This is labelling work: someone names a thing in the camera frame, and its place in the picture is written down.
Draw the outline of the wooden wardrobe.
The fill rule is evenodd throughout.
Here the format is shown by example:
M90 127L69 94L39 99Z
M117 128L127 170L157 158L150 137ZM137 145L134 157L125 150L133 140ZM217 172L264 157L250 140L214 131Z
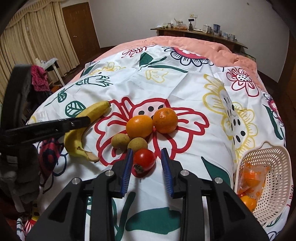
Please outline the wooden wardrobe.
M278 81L281 114L285 125L295 131L295 37L290 32L287 56Z

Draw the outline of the pink quilt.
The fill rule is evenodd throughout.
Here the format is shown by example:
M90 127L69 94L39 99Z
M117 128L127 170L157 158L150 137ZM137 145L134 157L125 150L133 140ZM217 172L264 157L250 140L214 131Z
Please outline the pink quilt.
M134 40L115 46L111 50L108 50L99 57L95 58L93 61L99 61L121 51L137 49L145 46L148 47L151 45L177 47L188 50L208 58L218 67L239 66L250 75L254 83L260 89L266 91L266 87L257 73L257 64L253 60L242 55L232 53L226 46L222 44L193 38L156 36L146 39Z

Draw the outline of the plastic bag of oranges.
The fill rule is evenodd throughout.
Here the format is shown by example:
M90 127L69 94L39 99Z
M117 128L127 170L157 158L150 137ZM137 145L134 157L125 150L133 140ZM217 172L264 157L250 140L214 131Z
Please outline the plastic bag of oranges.
M247 196L258 201L270 170L271 166L269 165L244 163L242 170L239 171L236 193L245 192Z

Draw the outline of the floral white bed sheet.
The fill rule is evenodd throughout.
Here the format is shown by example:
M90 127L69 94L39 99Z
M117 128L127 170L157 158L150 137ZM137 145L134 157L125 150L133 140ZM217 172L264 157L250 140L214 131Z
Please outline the floral white bed sheet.
M96 177L134 153L129 190L113 200L116 240L176 240L181 204L165 192L161 151L199 177L220 176L250 209L274 197L264 195L270 167L249 162L240 177L240 159L251 150L285 146L285 127L272 96L259 77L239 64L215 64L200 51L150 45L109 54L90 63L48 97L30 123L88 115L88 130L73 131L53 143L57 154L42 165L41 199L33 214L19 218L22 240L57 194L73 177Z

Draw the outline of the smooth orange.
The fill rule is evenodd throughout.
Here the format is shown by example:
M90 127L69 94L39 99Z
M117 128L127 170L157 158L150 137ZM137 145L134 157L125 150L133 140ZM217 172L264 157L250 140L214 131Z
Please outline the smooth orange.
M137 115L126 124L126 133L130 138L146 138L153 131L152 119L147 115Z

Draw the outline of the pink cloth on chair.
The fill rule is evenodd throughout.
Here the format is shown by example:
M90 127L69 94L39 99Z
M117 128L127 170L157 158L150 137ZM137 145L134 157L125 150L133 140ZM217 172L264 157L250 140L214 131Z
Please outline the pink cloth on chair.
M32 65L31 66L32 85L37 92L50 91L48 84L47 72L44 68Z

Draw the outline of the cream plastic basket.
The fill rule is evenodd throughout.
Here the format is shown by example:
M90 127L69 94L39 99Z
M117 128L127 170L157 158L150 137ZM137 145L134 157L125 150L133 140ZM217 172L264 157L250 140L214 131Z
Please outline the cream plastic basket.
M252 212L261 226L266 227L280 217L289 200L292 185L289 153L284 146L274 146L266 141L260 147L247 151L236 151L236 156L235 193L239 171L242 170L244 163L271 166L271 170L265 179L263 192L257 201L255 210Z

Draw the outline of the beige curtain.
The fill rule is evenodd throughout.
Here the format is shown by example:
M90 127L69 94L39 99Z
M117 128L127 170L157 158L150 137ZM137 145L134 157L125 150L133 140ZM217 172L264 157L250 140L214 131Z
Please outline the beige curtain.
M1 98L16 64L58 59L60 75L79 65L60 1L37 1L16 13L1 35Z

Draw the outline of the brown wooden door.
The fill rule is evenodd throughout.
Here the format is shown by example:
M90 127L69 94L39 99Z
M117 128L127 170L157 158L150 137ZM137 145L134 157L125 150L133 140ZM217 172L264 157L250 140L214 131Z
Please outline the brown wooden door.
M66 27L80 63L99 53L89 3L79 3L62 8Z

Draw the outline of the green longan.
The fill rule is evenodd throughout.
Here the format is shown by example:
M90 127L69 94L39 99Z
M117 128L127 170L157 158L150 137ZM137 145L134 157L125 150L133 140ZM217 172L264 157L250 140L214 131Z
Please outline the green longan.
M130 142L130 137L124 133L115 134L111 139L111 145L115 149L126 150Z
M140 149L147 149L148 144L145 139L138 137L133 138L127 146L128 149L131 149L134 153L136 153Z

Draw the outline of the yellow banana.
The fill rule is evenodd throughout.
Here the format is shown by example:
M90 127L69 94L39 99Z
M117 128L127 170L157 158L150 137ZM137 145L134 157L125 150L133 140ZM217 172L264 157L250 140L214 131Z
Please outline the yellow banana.
M98 162L100 159L91 151L86 151L82 145L83 134L88 128L95 123L99 118L106 114L111 107L108 101L100 101L92 104L88 108L84 109L77 118L88 117L90 118L90 124L86 127L71 130L64 135L64 147L68 154L73 157L84 157L88 161Z

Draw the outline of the mandarin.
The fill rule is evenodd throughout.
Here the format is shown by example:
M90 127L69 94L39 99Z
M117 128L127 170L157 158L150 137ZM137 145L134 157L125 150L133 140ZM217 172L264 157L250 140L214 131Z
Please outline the mandarin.
M160 108L153 115L153 125L160 133L172 133L178 125L178 116L171 108Z

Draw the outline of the right green longan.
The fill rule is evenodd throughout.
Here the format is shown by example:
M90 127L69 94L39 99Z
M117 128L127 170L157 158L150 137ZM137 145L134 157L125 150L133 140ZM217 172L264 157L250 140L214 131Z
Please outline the right green longan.
M148 144L145 139L138 137L133 138L127 146L128 149L131 149L134 153L136 153L140 149L147 149Z

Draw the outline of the wooden sideboard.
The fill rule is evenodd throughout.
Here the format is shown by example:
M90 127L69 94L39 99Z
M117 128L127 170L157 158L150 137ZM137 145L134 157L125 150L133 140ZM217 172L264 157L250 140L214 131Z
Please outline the wooden sideboard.
M165 29L165 28L151 28L151 31L156 31L158 36L172 36L172 37L186 37L198 40L204 40L214 43L219 43L226 46L233 53L244 52L248 49L247 46L240 42L228 40L213 34L203 33L199 31L189 31L184 29Z

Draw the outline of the red tomato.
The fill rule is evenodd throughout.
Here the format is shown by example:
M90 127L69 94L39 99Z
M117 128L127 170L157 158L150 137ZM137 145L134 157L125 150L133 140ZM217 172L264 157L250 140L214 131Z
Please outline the red tomato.
M154 152L149 149L139 149L133 156L133 169L139 175L149 171L155 162Z
M242 192L242 193L238 194L238 197L241 198L241 197L243 197L245 195L246 195L245 192Z

